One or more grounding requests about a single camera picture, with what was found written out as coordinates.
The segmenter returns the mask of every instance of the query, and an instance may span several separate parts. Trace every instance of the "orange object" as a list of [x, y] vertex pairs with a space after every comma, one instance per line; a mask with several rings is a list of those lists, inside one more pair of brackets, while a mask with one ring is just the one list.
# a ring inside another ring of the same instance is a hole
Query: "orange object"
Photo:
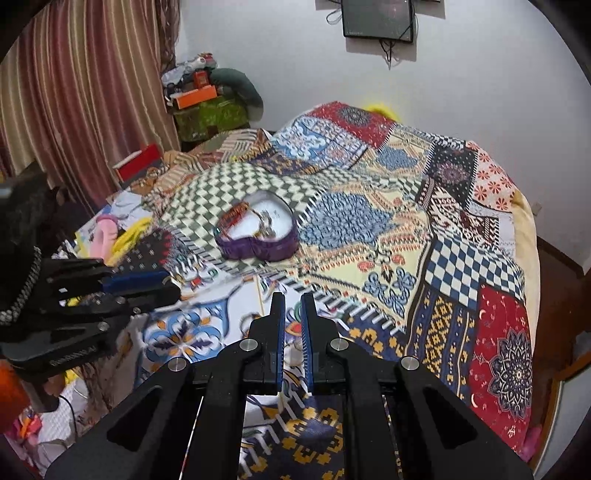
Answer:
[[191, 90], [187, 93], [181, 93], [175, 100], [177, 101], [178, 108], [181, 109], [204, 102], [205, 100], [211, 100], [215, 97], [217, 97], [216, 88], [213, 85], [209, 85], [204, 88]]
[[198, 70], [193, 73], [193, 84], [195, 88], [203, 88], [209, 85], [209, 78], [205, 70]]
[[6, 362], [0, 361], [0, 432], [8, 430], [29, 403], [16, 373]]

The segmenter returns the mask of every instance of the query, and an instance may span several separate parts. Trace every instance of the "pink cloth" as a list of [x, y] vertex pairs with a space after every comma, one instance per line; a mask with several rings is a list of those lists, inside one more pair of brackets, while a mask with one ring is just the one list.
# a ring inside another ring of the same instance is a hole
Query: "pink cloth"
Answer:
[[91, 258], [108, 260], [117, 240], [117, 222], [111, 215], [100, 215], [96, 220], [95, 237], [90, 246]]

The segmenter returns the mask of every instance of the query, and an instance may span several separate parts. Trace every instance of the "pink object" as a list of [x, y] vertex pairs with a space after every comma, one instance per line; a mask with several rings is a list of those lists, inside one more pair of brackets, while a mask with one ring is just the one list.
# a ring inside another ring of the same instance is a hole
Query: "pink object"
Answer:
[[95, 237], [90, 246], [91, 258], [107, 260], [117, 240], [117, 220], [112, 215], [99, 215], [96, 219]]
[[527, 430], [523, 447], [519, 453], [519, 458], [521, 458], [524, 462], [529, 462], [536, 453], [536, 450], [539, 447], [538, 444], [540, 443], [541, 434], [542, 425], [536, 425], [535, 427], [530, 427]]

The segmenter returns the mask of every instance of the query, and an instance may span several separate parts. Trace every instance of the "yellow cloth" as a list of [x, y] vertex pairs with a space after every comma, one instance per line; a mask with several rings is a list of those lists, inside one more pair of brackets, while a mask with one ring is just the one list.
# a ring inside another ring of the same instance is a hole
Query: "yellow cloth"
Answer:
[[150, 226], [152, 217], [145, 217], [135, 222], [129, 229], [121, 235], [113, 244], [112, 255], [105, 261], [108, 267], [114, 267], [123, 256], [131, 250], [140, 239], [142, 233]]

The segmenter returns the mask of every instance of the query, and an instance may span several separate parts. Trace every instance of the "striped curtain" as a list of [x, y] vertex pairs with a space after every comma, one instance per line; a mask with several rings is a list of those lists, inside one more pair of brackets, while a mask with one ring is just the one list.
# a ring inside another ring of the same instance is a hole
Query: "striped curtain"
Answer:
[[160, 16], [154, 0], [47, 5], [0, 64], [0, 168], [14, 175], [36, 159], [96, 211], [117, 190], [111, 165], [150, 143], [178, 150]]

